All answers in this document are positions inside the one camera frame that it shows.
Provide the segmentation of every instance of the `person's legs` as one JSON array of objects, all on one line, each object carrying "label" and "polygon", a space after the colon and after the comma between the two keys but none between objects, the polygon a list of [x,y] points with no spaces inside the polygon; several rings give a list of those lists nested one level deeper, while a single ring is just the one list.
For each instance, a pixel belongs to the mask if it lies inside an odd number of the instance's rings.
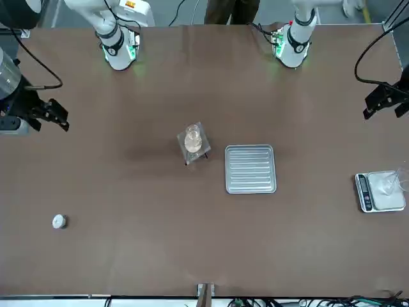
[{"label": "person's legs", "polygon": [[208,0],[204,24],[227,24],[236,0]]},{"label": "person's legs", "polygon": [[260,0],[236,0],[230,24],[246,24],[256,17]]}]

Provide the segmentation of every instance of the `brown table surface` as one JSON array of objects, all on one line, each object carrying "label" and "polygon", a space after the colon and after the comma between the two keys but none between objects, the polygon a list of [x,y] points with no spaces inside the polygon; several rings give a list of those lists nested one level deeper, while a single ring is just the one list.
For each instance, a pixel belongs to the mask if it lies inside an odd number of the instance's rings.
[{"label": "brown table surface", "polygon": [[[297,70],[247,26],[143,30],[141,60],[104,62],[91,30],[41,29],[27,46],[64,80],[65,133],[1,137],[0,294],[409,294],[408,211],[363,214],[358,172],[408,159],[408,120],[369,121],[353,66],[380,26],[318,26]],[[33,84],[53,83],[23,52]],[[391,37],[363,77],[395,82]],[[186,167],[176,135],[201,121],[212,150]],[[230,195],[224,149],[271,144],[277,191]],[[70,225],[55,230],[55,214]]]}]

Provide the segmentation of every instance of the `silver tray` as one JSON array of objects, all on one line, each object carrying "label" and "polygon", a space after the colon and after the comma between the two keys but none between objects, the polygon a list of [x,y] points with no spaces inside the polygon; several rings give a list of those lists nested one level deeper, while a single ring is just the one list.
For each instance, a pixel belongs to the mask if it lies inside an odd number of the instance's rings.
[{"label": "silver tray", "polygon": [[274,193],[274,152],[270,145],[229,145],[224,151],[229,194]]}]

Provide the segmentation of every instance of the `white cap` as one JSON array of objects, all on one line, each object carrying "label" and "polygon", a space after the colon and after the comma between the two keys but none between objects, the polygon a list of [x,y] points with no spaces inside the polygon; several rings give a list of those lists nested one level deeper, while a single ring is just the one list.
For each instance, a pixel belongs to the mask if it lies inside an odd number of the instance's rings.
[{"label": "white cap", "polygon": [[62,214],[57,214],[56,216],[54,216],[54,219],[52,220],[52,226],[55,229],[64,228],[65,223],[66,223],[66,220]]}]

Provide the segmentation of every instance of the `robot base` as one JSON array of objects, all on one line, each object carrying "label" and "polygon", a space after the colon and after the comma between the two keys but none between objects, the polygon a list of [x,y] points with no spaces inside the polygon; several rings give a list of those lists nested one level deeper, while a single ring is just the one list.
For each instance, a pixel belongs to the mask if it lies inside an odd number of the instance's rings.
[{"label": "robot base", "polygon": [[300,66],[307,56],[308,48],[307,47],[300,53],[294,51],[293,46],[288,42],[288,31],[290,26],[285,25],[284,27],[278,29],[273,33],[272,41],[276,45],[272,46],[273,56],[280,60],[280,62],[288,68],[296,68]]},{"label": "robot base", "polygon": [[117,55],[111,56],[104,48],[102,50],[105,54],[105,60],[110,64],[110,66],[115,70],[125,70],[132,62],[137,60],[140,47],[140,36],[135,35],[133,31],[127,28],[122,28],[124,33],[124,43],[118,50]]}]

